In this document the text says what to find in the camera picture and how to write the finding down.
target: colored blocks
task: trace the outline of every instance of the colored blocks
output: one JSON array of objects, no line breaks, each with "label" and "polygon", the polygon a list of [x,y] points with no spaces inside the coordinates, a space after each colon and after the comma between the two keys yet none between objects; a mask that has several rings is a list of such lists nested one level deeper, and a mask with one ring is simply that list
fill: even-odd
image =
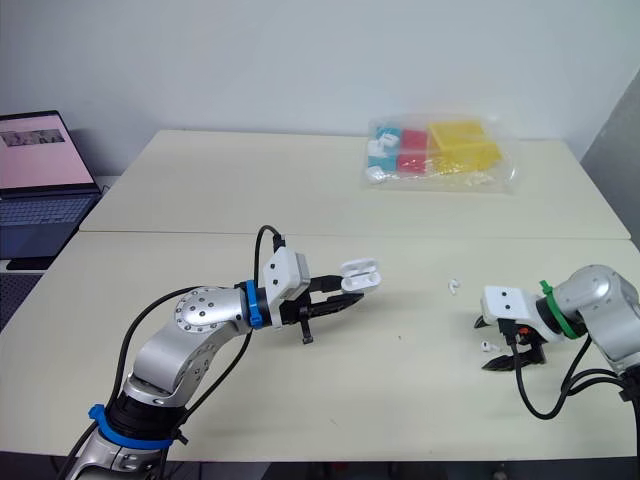
[{"label": "colored blocks", "polygon": [[487,170],[502,159],[478,121],[437,122],[429,125],[434,140],[434,165],[439,173]]},{"label": "colored blocks", "polygon": [[372,157],[369,155],[369,167],[380,167],[385,172],[395,172],[396,170],[396,156],[390,155],[387,157]]},{"label": "colored blocks", "polygon": [[401,136],[400,128],[378,128],[376,139],[370,140],[367,146],[369,167],[380,167],[386,172],[395,172]]},{"label": "colored blocks", "polygon": [[425,173],[426,165],[424,153],[401,153],[396,161],[398,171],[405,173]]},{"label": "colored blocks", "polygon": [[403,130],[400,154],[396,161],[399,172],[425,173],[428,135],[423,130]]},{"label": "colored blocks", "polygon": [[400,148],[403,151],[416,150],[424,152],[427,150],[427,132],[422,130],[404,130],[402,132],[402,142]]}]

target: laptop screen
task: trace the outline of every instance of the laptop screen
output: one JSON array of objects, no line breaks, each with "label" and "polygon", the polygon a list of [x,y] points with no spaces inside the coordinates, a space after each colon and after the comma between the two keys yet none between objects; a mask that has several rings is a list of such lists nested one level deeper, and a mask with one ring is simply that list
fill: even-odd
[{"label": "laptop screen", "polygon": [[0,189],[93,184],[57,112],[0,117]]}]

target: red block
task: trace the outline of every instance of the red block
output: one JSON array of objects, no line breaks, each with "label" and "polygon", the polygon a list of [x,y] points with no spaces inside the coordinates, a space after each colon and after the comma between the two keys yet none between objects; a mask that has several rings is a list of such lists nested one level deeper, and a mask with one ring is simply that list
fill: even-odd
[{"label": "red block", "polygon": [[400,150],[426,150],[427,131],[426,130],[403,130]]},{"label": "red block", "polygon": [[396,170],[406,173],[425,173],[427,164],[426,152],[401,153],[396,160]]}]

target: white table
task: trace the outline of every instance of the white table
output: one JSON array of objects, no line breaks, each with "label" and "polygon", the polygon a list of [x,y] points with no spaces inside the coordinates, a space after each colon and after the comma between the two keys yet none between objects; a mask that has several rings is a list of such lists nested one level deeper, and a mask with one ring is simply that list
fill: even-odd
[{"label": "white table", "polygon": [[629,238],[560,141],[521,142],[512,195],[380,191],[361,181],[366,139],[160,131],[84,231]]},{"label": "white table", "polygon": [[[347,259],[380,260],[383,283],[354,307],[298,327],[257,331],[247,355],[184,428],[180,460],[508,460],[633,455],[630,405],[609,385],[568,400],[543,422],[518,396],[513,373],[480,369],[501,344],[474,330],[485,284],[531,290],[604,263],[640,285],[640,255],[625,240],[394,239],[289,236],[312,275]],[[253,235],[76,235],[0,335],[0,450],[66,454],[106,401],[121,337],[164,293],[232,285],[252,271]],[[264,259],[267,255],[265,242]],[[447,283],[462,286],[452,296]],[[169,318],[159,308],[132,344]],[[527,367],[532,401],[547,409],[578,342],[546,346]],[[225,346],[209,384],[235,355]],[[581,367],[604,366],[593,348]]]}]

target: black wire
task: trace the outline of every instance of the black wire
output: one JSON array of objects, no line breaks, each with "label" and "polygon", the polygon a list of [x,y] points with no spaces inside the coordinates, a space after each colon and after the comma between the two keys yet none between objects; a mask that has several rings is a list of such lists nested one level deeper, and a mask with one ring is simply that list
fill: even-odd
[{"label": "black wire", "polygon": [[224,379],[227,378],[231,373],[231,371],[236,367],[236,365],[244,355],[244,352],[247,351],[247,347],[249,346],[249,341],[251,341],[252,333],[253,333],[253,330],[245,335],[244,342],[242,343],[242,347],[240,347],[240,351],[236,354],[236,356],[231,361],[227,369],[224,372],[222,372],[222,374],[213,383],[213,385],[207,388],[205,392],[202,395],[200,395],[200,398],[198,398],[198,400],[196,400],[195,403],[187,409],[187,411],[182,415],[182,417],[180,417],[180,420],[178,420],[178,423],[173,429],[172,438],[176,438],[176,436],[178,435],[178,429],[180,428],[180,426],[186,423],[186,421],[189,419],[191,415],[193,415],[196,409],[200,405],[202,405],[207,398],[209,398],[209,395],[211,395],[216,390],[216,388],[220,386],[220,384],[224,381]]},{"label": "black wire", "polygon": [[[274,235],[274,237],[281,238],[280,232],[278,232],[271,225],[263,225],[262,227],[260,227],[260,230],[258,230],[258,234],[256,236],[254,257],[253,257],[253,259],[254,259],[253,279],[254,279],[254,284],[255,284],[256,288],[258,287],[258,271],[259,271],[259,266],[260,266],[260,244],[262,242],[262,236],[264,235],[264,232],[267,231],[267,230],[269,230]],[[125,363],[126,363],[126,360],[127,360],[127,352],[129,350],[129,344],[131,343],[131,339],[133,338],[133,334],[135,333],[136,329],[138,328],[138,326],[140,325],[142,320],[144,320],[144,318],[152,310],[154,310],[156,307],[158,307],[160,304],[162,304],[162,303],[166,302],[167,300],[169,300],[169,299],[171,299],[173,297],[176,297],[178,295],[184,295],[185,293],[193,290],[194,288],[197,288],[197,287],[182,288],[180,290],[173,291],[171,293],[168,293],[168,294],[160,297],[159,299],[157,299],[153,303],[151,303],[149,306],[147,306],[135,318],[135,320],[131,323],[131,325],[129,326],[127,332],[125,333],[125,336],[124,336],[124,338],[122,340],[122,345],[120,347],[120,354],[118,356],[118,365],[116,367],[116,377],[115,377],[115,379],[113,381],[113,388],[111,390],[111,395],[109,397],[109,401],[107,402],[107,406],[105,408],[107,411],[113,405],[113,403],[116,401],[116,399],[118,398],[118,394],[120,393],[120,389],[122,387],[122,378],[124,376],[124,366],[125,366]],[[178,429],[180,428],[180,426],[183,425],[189,419],[189,417],[193,414],[193,412],[195,412],[195,410],[198,407],[200,407],[200,405],[202,405],[202,403],[204,403],[204,401],[209,397],[209,395],[211,395],[220,386],[220,384],[225,380],[225,378],[227,378],[229,376],[229,374],[231,373],[231,371],[236,367],[236,365],[238,364],[238,362],[240,361],[240,359],[242,358],[244,353],[247,351],[247,347],[249,346],[249,342],[251,341],[251,334],[252,333],[253,333],[253,330],[250,330],[249,333],[247,333],[247,335],[245,335],[244,342],[242,343],[242,347],[240,348],[240,351],[234,357],[234,359],[229,364],[227,369],[224,372],[222,372],[222,374],[213,383],[213,385],[211,385],[207,390],[205,390],[205,392],[200,396],[200,398],[198,398],[198,400],[196,400],[196,402],[190,408],[187,409],[187,411],[180,418],[180,420],[178,420],[178,422],[176,423],[176,425],[173,428],[173,431],[172,431],[172,434],[171,434],[171,438],[176,438],[178,436],[178,432],[179,432]],[[91,434],[93,429],[96,427],[96,425],[97,425],[97,423],[94,421],[89,426],[89,428],[87,428],[87,430],[85,430],[85,432],[78,439],[76,444],[73,446],[73,448],[69,452],[69,455],[67,456],[62,468],[60,469],[60,471],[58,473],[58,477],[57,477],[58,480],[62,480],[64,478],[64,476],[67,474],[67,471],[71,467],[71,462],[73,460],[75,460],[75,456],[78,453],[78,450],[80,450],[82,445],[84,445],[84,443],[86,442],[87,438],[89,438],[89,435]],[[164,470],[166,468],[166,463],[167,463],[167,455],[168,455],[168,449],[165,448],[165,449],[162,450],[162,454],[161,454],[161,457],[160,457],[160,468],[159,468],[159,478],[160,479],[162,479],[162,477],[164,475]]]},{"label": "black wire", "polygon": [[49,463],[51,464],[51,468],[53,468],[53,471],[56,472],[56,475],[60,472],[60,467],[58,467],[58,464],[56,463],[56,457],[54,457],[53,455],[49,455]]},{"label": "black wire", "polygon": [[[282,235],[280,234],[280,232],[278,232],[278,230],[276,230],[271,225],[263,225],[258,230],[258,234],[256,235],[254,252],[253,252],[254,253],[253,254],[253,282],[256,288],[258,288],[258,278],[259,278],[260,245],[262,243],[262,236],[264,235],[264,232],[266,232],[267,230],[269,230],[273,234],[274,238],[276,239],[282,238]],[[179,433],[179,428],[187,422],[189,417],[193,415],[193,413],[200,407],[200,405],[202,405],[207,400],[207,398],[209,398],[209,396],[229,376],[229,374],[233,371],[236,365],[238,365],[238,362],[240,362],[240,359],[242,359],[242,357],[244,356],[244,353],[247,351],[247,348],[249,347],[249,342],[251,341],[252,334],[253,334],[253,330],[250,330],[249,333],[245,335],[244,342],[242,342],[242,346],[240,347],[240,351],[233,358],[229,366],[225,369],[224,372],[222,372],[222,374],[216,379],[216,381],[213,382],[213,384],[209,388],[207,388],[202,395],[200,395],[200,398],[198,398],[198,400],[196,400],[187,409],[187,411],[182,415],[182,417],[180,417],[178,422],[173,427],[173,430],[171,432],[171,438],[177,438]]]},{"label": "black wire", "polygon": [[108,411],[109,408],[113,405],[113,403],[118,398],[118,394],[120,393],[120,389],[122,388],[122,378],[124,376],[124,364],[127,361],[127,352],[129,350],[129,344],[131,343],[131,338],[135,333],[136,329],[144,320],[144,318],[149,315],[149,313],[158,307],[160,304],[166,302],[167,300],[172,299],[173,297],[177,297],[178,295],[184,295],[185,293],[193,290],[198,287],[189,287],[189,288],[181,288],[180,290],[175,290],[171,293],[167,293],[166,295],[158,298],[153,303],[151,303],[147,308],[145,308],[140,314],[135,318],[135,320],[129,326],[127,333],[125,333],[124,338],[122,339],[122,345],[120,347],[120,355],[118,356],[118,366],[116,367],[116,378],[113,381],[113,388],[111,389],[111,396],[109,397],[109,401],[107,402],[107,406],[105,410]]},{"label": "black wire", "polygon": [[620,388],[625,388],[624,382],[622,382],[621,380],[618,380],[617,378],[597,377],[597,378],[592,378],[590,380],[585,380],[577,387],[573,387],[569,389],[569,391],[567,392],[567,395],[568,396],[577,395],[585,388],[589,388],[592,385],[597,385],[598,383],[611,383],[613,385],[617,385]]},{"label": "black wire", "polygon": [[582,347],[578,351],[576,358],[574,358],[573,362],[571,362],[571,365],[569,365],[569,370],[567,370],[567,373],[564,376],[564,379],[562,380],[562,384],[560,387],[561,390],[571,381],[573,372],[575,372],[576,368],[578,368],[578,364],[580,363],[580,360],[582,360],[582,357],[584,357],[584,354],[587,353],[587,350],[589,350],[590,346],[591,346],[591,336],[587,335],[587,339],[582,344]]},{"label": "black wire", "polygon": [[56,476],[56,480],[64,480],[68,470],[71,468],[72,463],[75,462],[76,460],[76,455],[78,454],[78,450],[82,448],[82,445],[84,445],[84,442],[87,441],[87,438],[89,438],[89,435],[91,435],[91,433],[93,432],[93,429],[96,428],[97,425],[98,423],[96,421],[91,422],[91,425],[89,425],[87,429],[84,431],[84,433],[80,435],[80,438],[76,441],[75,445],[71,448],[69,455],[67,455],[67,458],[62,464],[62,467],[60,467],[60,471]]},{"label": "black wire", "polygon": [[[127,329],[127,332],[124,335],[124,338],[122,339],[122,345],[120,346],[120,354],[118,355],[118,365],[116,367],[116,377],[115,377],[115,379],[113,381],[113,388],[111,389],[111,396],[109,397],[109,401],[107,402],[107,406],[105,408],[107,411],[113,405],[113,403],[116,401],[116,398],[118,398],[118,394],[120,393],[120,388],[122,387],[122,378],[124,376],[124,365],[125,365],[125,363],[127,361],[127,352],[129,350],[129,344],[131,343],[131,339],[133,337],[133,334],[135,333],[136,329],[138,328],[138,326],[140,325],[142,320],[144,320],[144,318],[147,315],[149,315],[149,313],[153,309],[158,307],[160,304],[162,304],[162,303],[166,302],[167,300],[169,300],[169,299],[171,299],[173,297],[176,297],[178,295],[184,295],[185,293],[193,290],[194,288],[197,288],[197,287],[181,288],[180,290],[175,290],[175,291],[173,291],[171,293],[168,293],[168,294],[158,298],[153,303],[151,303],[149,306],[147,306],[147,308],[145,308],[135,318],[135,320],[131,323],[131,325]],[[84,445],[84,443],[86,442],[87,438],[89,438],[89,435],[91,434],[91,432],[93,431],[93,429],[95,427],[96,427],[96,422],[93,422],[89,426],[89,428],[87,428],[87,430],[85,430],[85,432],[78,439],[76,444],[73,446],[73,448],[69,452],[69,455],[67,455],[67,458],[65,459],[64,464],[60,468],[60,471],[58,472],[58,476],[57,476],[58,479],[63,479],[67,475],[68,470],[71,468],[71,463],[73,461],[75,461],[75,456],[77,455],[77,453],[80,450],[80,448],[82,447],[82,445]]]},{"label": "black wire", "polygon": [[169,455],[169,447],[163,448],[160,451],[160,467],[158,468],[158,480],[164,480],[164,469],[167,468],[167,455]]},{"label": "black wire", "polygon": [[264,235],[264,232],[266,232],[267,230],[269,230],[276,238],[282,237],[282,235],[280,235],[280,232],[278,232],[278,230],[273,228],[271,225],[263,225],[262,227],[260,227],[260,230],[258,230],[258,235],[256,236],[256,246],[253,251],[253,283],[256,288],[258,288],[258,273],[260,269],[260,243],[262,242],[262,235]]},{"label": "black wire", "polygon": [[171,480],[173,478],[173,476],[178,473],[178,471],[184,467],[185,462],[180,462],[178,465],[176,465],[173,470],[171,470],[171,473],[169,474],[169,480]]},{"label": "black wire", "polygon": [[517,345],[516,344],[511,345],[511,351],[513,352],[514,365],[516,370],[516,383],[518,384],[518,392],[520,393],[520,397],[522,398],[524,405],[527,407],[527,409],[529,410],[529,412],[531,412],[533,416],[541,420],[550,420],[556,417],[558,413],[560,413],[560,410],[562,410],[562,406],[564,405],[564,402],[566,401],[567,397],[576,395],[580,393],[582,390],[584,390],[585,388],[588,388],[592,385],[596,385],[598,383],[611,383],[621,388],[624,388],[624,383],[621,380],[618,380],[617,378],[609,378],[609,377],[597,377],[597,378],[592,378],[590,380],[585,380],[583,383],[581,383],[580,385],[574,388],[574,385],[580,379],[588,375],[603,374],[603,375],[608,375],[612,377],[617,377],[617,375],[611,370],[605,370],[601,368],[592,368],[592,369],[588,369],[583,372],[580,372],[575,376],[573,375],[573,372],[577,368],[578,363],[580,363],[580,360],[582,359],[582,357],[584,356],[584,354],[586,353],[590,345],[591,345],[591,337],[587,337],[587,340],[584,342],[584,345],[582,345],[582,348],[580,349],[576,357],[571,362],[571,365],[569,366],[569,370],[567,370],[567,373],[564,379],[562,380],[560,396],[558,397],[556,404],[547,413],[539,412],[538,410],[535,409],[535,407],[529,401],[529,397],[527,396],[527,393],[524,388],[524,382],[522,380],[522,360],[520,359],[520,354],[518,352]]},{"label": "black wire", "polygon": [[636,419],[636,468],[637,478],[640,478],[640,400],[632,400],[633,413]]},{"label": "black wire", "polygon": [[529,410],[533,416],[539,418],[540,420],[550,420],[554,418],[556,415],[558,415],[558,413],[562,409],[562,405],[564,405],[564,402],[567,399],[567,392],[565,391],[566,387],[562,388],[555,406],[548,413],[538,412],[529,401],[527,392],[524,389],[524,383],[522,382],[522,360],[520,359],[518,348],[515,344],[513,344],[511,345],[511,350],[513,352],[513,360],[516,369],[516,383],[518,384],[518,392],[520,392],[520,397],[522,398],[525,407],[527,407],[527,410]]}]

